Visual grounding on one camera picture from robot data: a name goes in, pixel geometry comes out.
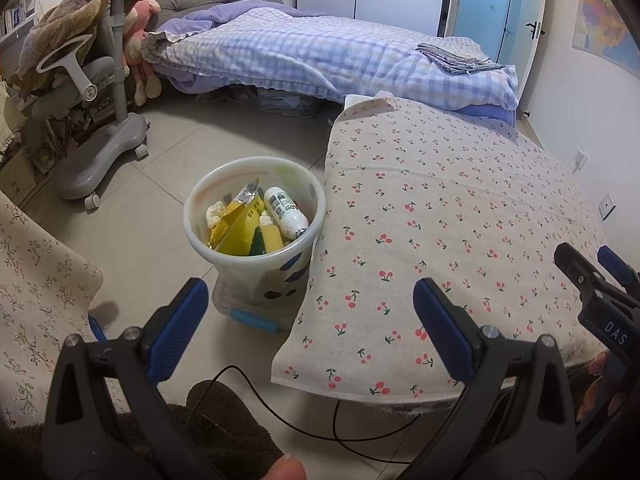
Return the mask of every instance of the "tile floor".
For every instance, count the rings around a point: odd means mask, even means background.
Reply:
[[[152,123],[150,155],[141,161],[124,155],[116,162],[98,190],[102,205],[97,211],[88,214],[80,201],[59,199],[49,184],[24,207],[52,235],[103,269],[105,281],[92,314],[107,327],[108,336],[118,336],[127,326],[143,325],[191,276],[202,277],[212,289],[215,269],[193,251],[182,230],[182,203],[201,176],[249,155],[290,158],[319,178],[324,175],[327,114],[313,120],[270,116],[255,105],[197,104],[173,92],[149,102],[143,114]],[[284,336],[237,324],[211,307],[174,376],[160,389],[170,401],[184,402],[193,384],[236,364],[286,420],[330,435],[335,401],[270,383],[271,360],[283,342]],[[280,449],[302,460],[310,480],[386,479],[402,469],[360,459],[333,442],[302,436],[273,418],[238,374],[229,371],[222,381],[271,431]],[[375,436],[406,422],[404,416],[346,402],[340,409],[338,434]],[[425,417],[411,430],[354,447],[384,460],[394,456],[410,460],[418,451],[417,443],[435,427]]]

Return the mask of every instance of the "map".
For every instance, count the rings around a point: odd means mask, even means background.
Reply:
[[[640,50],[611,0],[580,0],[574,48],[591,52],[640,79]]]

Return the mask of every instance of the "finger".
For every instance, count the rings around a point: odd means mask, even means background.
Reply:
[[[287,453],[271,466],[262,480],[306,480],[306,474],[302,464]]]
[[[604,367],[607,365],[608,357],[608,351],[600,352],[589,364],[589,373],[596,376],[602,375],[604,372]]]
[[[593,384],[589,386],[589,389],[584,394],[582,406],[580,407],[580,410],[578,410],[578,415],[575,417],[577,422],[581,422],[587,415],[589,415],[589,412],[595,408],[596,401],[598,400],[598,389],[601,382],[602,378],[598,377],[593,381]]]
[[[626,394],[618,393],[611,397],[611,402],[609,403],[609,407],[607,408],[607,415],[612,416],[615,415],[622,405],[626,401]]]

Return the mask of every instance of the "chair armrest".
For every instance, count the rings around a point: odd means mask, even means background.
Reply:
[[[80,95],[85,101],[93,101],[95,97],[98,95],[98,87],[93,84],[89,78],[84,74],[82,69],[80,68],[80,64],[78,63],[78,58],[76,57],[76,53],[87,41],[92,38],[91,34],[83,34],[82,36],[76,36],[71,40],[67,41],[65,44],[51,52],[49,55],[45,56],[37,65],[36,72],[42,74],[44,72],[48,72],[52,68],[57,68],[61,66],[64,68],[71,79],[73,80],[76,88],[80,92]],[[76,46],[71,52],[63,56],[59,60],[51,63],[50,65],[44,66],[49,59],[55,54],[59,53],[64,48],[68,47],[71,44],[77,43]]]

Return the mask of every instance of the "plush toy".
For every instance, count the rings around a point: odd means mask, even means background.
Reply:
[[[136,81],[136,94],[134,101],[138,106],[142,106],[146,99],[154,99],[162,92],[160,78],[154,72],[151,63],[142,59],[140,49],[142,40],[147,33],[146,24],[152,14],[160,12],[160,4],[155,0],[142,0],[136,3],[125,19],[123,34],[123,51],[127,65]]]

